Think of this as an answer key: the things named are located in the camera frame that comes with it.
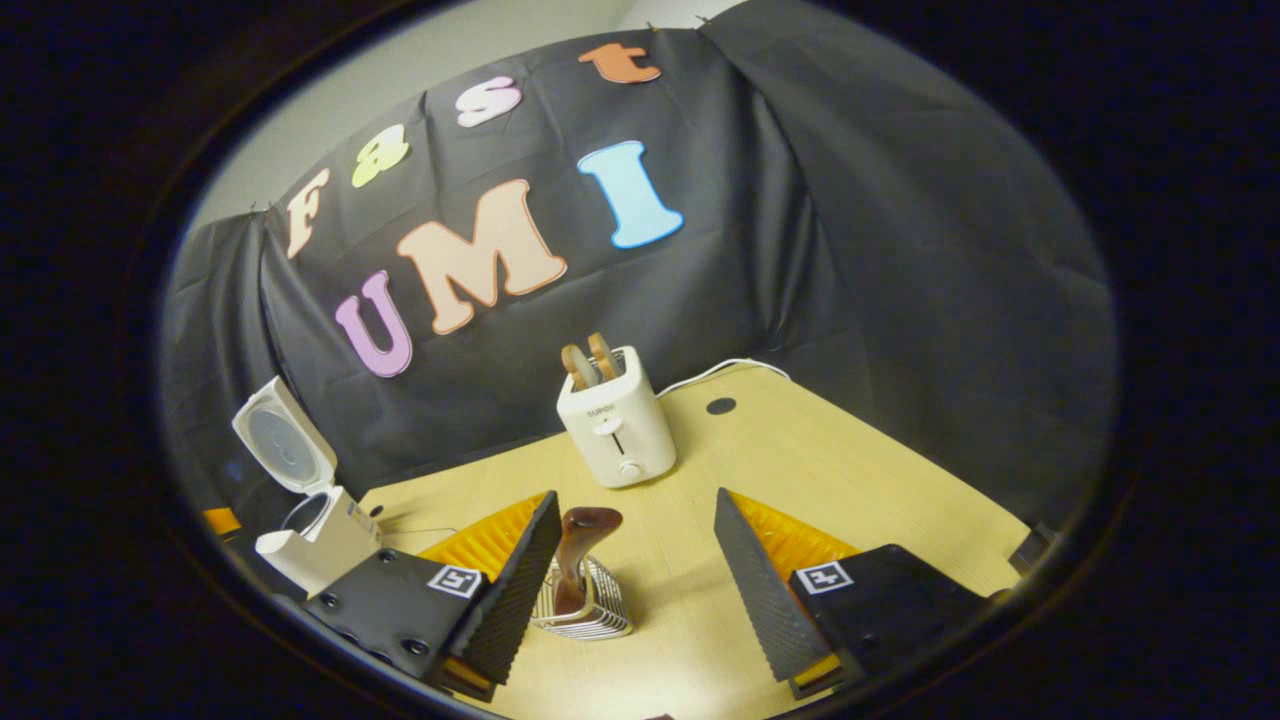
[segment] white container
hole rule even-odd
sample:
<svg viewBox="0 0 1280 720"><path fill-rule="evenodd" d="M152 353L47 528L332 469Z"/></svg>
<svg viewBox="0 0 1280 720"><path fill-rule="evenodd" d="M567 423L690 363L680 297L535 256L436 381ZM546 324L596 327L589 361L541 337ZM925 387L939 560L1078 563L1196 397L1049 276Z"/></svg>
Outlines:
<svg viewBox="0 0 1280 720"><path fill-rule="evenodd" d="M378 523L334 484L333 447L279 377L244 402L232 428L276 482L307 496L284 529L253 546L285 578L315 594L383 547Z"/></svg>
<svg viewBox="0 0 1280 720"><path fill-rule="evenodd" d="M635 348L613 357L622 373L612 380L575 391L566 375L556 411L596 482L620 488L669 470L676 445Z"/></svg>

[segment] metal wire basket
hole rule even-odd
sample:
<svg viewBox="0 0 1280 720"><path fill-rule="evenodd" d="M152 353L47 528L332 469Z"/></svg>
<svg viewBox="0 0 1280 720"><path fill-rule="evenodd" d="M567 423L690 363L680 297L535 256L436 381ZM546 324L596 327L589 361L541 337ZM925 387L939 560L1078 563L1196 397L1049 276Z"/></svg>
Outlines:
<svg viewBox="0 0 1280 720"><path fill-rule="evenodd" d="M622 603L622 588L596 559L588 555L582 578L586 582L586 605L571 615L554 615L556 583L559 580L559 565L552 560L543 589L538 593L538 603L530 623L539 628L579 641L603 641L620 638L635 629Z"/></svg>

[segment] toaster knob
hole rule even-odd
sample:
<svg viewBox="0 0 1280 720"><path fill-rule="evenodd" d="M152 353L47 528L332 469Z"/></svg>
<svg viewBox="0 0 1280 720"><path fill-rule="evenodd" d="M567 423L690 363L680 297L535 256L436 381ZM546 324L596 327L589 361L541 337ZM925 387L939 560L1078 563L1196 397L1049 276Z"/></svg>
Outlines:
<svg viewBox="0 0 1280 720"><path fill-rule="evenodd" d="M622 464L618 465L618 474L622 475L623 480L630 483L640 479L640 475L644 474L644 468L631 460L623 460Z"/></svg>

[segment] white lid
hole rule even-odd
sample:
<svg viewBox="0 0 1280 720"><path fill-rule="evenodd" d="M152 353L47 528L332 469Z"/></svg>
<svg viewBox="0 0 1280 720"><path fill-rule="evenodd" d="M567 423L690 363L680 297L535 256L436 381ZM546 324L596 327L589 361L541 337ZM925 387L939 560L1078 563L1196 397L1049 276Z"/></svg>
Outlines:
<svg viewBox="0 0 1280 720"><path fill-rule="evenodd" d="M315 495L333 487L338 456L279 375L244 402L232 428L285 489Z"/></svg>

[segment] letter m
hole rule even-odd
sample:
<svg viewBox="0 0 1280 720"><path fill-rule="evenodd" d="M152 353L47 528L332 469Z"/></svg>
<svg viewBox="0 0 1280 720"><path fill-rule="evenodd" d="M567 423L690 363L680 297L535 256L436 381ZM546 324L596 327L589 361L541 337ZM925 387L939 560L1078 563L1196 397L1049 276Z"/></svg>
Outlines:
<svg viewBox="0 0 1280 720"><path fill-rule="evenodd" d="M435 309L431 329L448 334L471 322L475 309L458 300L454 286L493 307L498 302L498 260L507 269L509 295L525 295L564 274L568 265L547 249L525 196L529 183L504 182L476 202L475 237L471 242L431 220L401 240L397 251L413 260L422 287Z"/></svg>

